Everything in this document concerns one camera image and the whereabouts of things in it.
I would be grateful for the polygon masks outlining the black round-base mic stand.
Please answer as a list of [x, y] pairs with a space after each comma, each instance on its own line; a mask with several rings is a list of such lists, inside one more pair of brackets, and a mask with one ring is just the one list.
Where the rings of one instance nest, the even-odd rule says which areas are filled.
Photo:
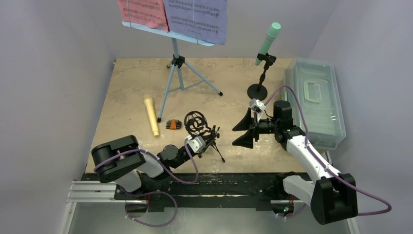
[[263, 73], [260, 75], [258, 84], [252, 84], [249, 86], [247, 90], [247, 95], [250, 99], [255, 98], [260, 101], [263, 101], [268, 95], [267, 89], [263, 86], [263, 82], [266, 78], [266, 72], [269, 69], [269, 67], [275, 63], [277, 57], [269, 55], [268, 53], [266, 53], [265, 55], [258, 53], [257, 58], [259, 59], [259, 61], [262, 61], [262, 60], [265, 61], [265, 65], [263, 67]]

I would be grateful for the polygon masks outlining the black tripod mic stand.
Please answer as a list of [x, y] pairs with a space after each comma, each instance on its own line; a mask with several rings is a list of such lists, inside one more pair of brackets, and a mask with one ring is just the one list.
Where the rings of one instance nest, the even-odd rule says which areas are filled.
[[184, 126], [190, 136], [201, 136], [206, 142], [206, 150], [208, 147], [212, 147], [218, 152], [222, 162], [225, 163], [225, 159], [216, 144], [216, 139], [220, 138], [220, 134], [218, 133], [220, 127], [216, 128], [216, 125], [209, 127], [206, 117], [199, 111], [187, 113], [184, 118]]

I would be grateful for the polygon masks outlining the beige microphone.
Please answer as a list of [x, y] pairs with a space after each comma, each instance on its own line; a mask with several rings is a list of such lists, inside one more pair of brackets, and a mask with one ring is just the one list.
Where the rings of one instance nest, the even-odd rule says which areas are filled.
[[146, 110], [147, 110], [147, 113], [148, 113], [152, 133], [153, 133], [154, 137], [159, 137], [160, 132], [159, 132], [159, 128], [158, 128], [157, 119], [156, 119], [156, 116], [155, 116], [155, 111], [154, 111], [154, 106], [153, 106], [153, 99], [152, 99], [151, 95], [145, 94], [144, 97], [143, 97], [143, 102], [145, 104], [145, 107], [146, 107]]

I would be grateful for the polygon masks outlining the green microphone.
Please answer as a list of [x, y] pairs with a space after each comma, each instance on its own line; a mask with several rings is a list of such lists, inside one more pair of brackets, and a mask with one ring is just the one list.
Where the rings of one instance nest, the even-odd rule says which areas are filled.
[[264, 42], [263, 42], [262, 46], [260, 47], [260, 50], [259, 50], [258, 54], [261, 54], [261, 55], [266, 55], [267, 54], [267, 52], [268, 52], [269, 48], [271, 47], [273, 41], [279, 35], [279, 33], [281, 31], [281, 28], [282, 28], [282, 26], [278, 22], [274, 22], [270, 25], [270, 27], [268, 28], [268, 30], [266, 32]]

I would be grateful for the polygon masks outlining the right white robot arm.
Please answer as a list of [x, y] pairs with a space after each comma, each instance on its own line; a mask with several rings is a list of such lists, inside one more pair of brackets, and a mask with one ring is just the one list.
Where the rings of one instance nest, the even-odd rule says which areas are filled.
[[356, 217], [357, 195], [351, 188], [356, 184], [354, 177], [335, 169], [315, 150], [307, 134], [294, 124], [288, 101], [274, 102], [272, 118], [261, 118], [265, 109], [260, 100], [250, 101], [245, 116], [233, 128], [233, 131], [245, 133], [232, 145], [252, 149], [261, 134], [273, 134], [311, 179], [306, 181], [294, 172], [280, 174], [274, 181], [274, 194], [279, 198], [288, 195], [299, 198], [310, 207], [313, 217], [321, 225]]

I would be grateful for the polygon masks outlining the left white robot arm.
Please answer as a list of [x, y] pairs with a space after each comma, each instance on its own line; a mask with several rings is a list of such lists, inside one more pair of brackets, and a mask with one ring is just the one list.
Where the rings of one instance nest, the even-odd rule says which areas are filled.
[[140, 199], [145, 194], [138, 171], [152, 179], [164, 179], [171, 175], [171, 168], [178, 168], [207, 148], [207, 140], [201, 136], [188, 136], [181, 148], [167, 145], [157, 155], [142, 149], [137, 138], [125, 136], [94, 147], [91, 150], [101, 183], [115, 182], [126, 190], [132, 199]]

